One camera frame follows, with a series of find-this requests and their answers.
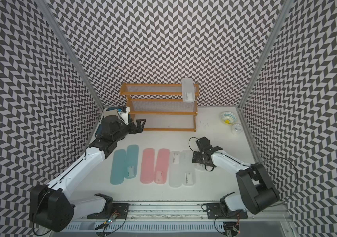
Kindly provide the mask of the clear pencil case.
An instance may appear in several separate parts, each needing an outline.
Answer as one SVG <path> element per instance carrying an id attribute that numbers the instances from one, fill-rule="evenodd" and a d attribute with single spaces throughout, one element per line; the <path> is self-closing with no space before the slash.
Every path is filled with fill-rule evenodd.
<path id="1" fill-rule="evenodd" d="M 183 183 L 180 154 L 181 152 L 179 151 L 172 151 L 170 153 L 168 183 L 171 188 L 179 188 Z"/>
<path id="2" fill-rule="evenodd" d="M 184 186 L 194 186 L 196 183 L 195 166 L 192 163 L 193 152 L 190 150 L 184 150 L 180 154 L 180 165 L 183 175 L 182 184 Z"/>
<path id="3" fill-rule="evenodd" d="M 182 100 L 185 103 L 193 103 L 195 102 L 195 87 L 194 81 L 191 78 L 184 78 L 181 81 L 181 89 L 182 89 Z"/>
<path id="4" fill-rule="evenodd" d="M 198 170 L 198 171 L 205 171 L 206 170 L 206 166 L 204 164 L 195 163 L 194 167 L 195 167 L 195 170 Z"/>

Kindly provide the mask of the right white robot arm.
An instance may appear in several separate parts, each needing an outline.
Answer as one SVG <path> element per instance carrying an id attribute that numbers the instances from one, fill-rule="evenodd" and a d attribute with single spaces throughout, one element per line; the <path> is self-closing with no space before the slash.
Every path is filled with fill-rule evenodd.
<path id="1" fill-rule="evenodd" d="M 279 192 L 263 164 L 243 162 L 226 153 L 221 147 L 212 146 L 206 137 L 197 139 L 196 144 L 198 151 L 193 153 L 193 163 L 221 168 L 236 177 L 239 191 L 220 199 L 223 216 L 231 218 L 244 210 L 258 214 L 279 201 Z"/>

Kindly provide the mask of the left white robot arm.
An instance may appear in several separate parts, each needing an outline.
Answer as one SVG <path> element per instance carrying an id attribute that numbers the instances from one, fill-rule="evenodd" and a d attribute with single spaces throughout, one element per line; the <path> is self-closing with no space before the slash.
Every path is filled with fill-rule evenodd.
<path id="1" fill-rule="evenodd" d="M 119 141 L 128 134 L 142 133 L 145 123 L 145 119 L 130 119 L 125 124 L 117 115 L 104 117 L 100 133 L 77 161 L 48 184 L 36 185 L 30 190 L 29 219 L 33 226 L 60 232 L 78 218 L 112 217 L 114 208 L 110 196 L 95 194 L 80 200 L 70 197 L 87 175 L 113 153 Z"/>

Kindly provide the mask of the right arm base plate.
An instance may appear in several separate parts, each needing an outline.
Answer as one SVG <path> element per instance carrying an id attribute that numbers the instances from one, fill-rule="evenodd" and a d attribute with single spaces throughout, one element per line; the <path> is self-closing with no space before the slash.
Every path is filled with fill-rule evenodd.
<path id="1" fill-rule="evenodd" d="M 205 211 L 207 212 L 208 219 L 224 218 L 224 219 L 247 219 L 247 212 L 244 209 L 237 211 L 230 211 L 226 205 L 221 203 L 206 203 Z"/>

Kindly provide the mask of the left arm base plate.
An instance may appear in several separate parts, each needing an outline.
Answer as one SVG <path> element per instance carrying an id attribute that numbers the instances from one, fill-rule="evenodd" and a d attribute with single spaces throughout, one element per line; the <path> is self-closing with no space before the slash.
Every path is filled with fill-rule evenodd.
<path id="1" fill-rule="evenodd" d="M 129 203 L 106 204 L 101 212 L 90 214 L 87 216 L 87 219 L 105 220 L 110 219 L 112 215 L 117 213 L 119 214 L 117 219 L 126 219 L 129 207 Z"/>

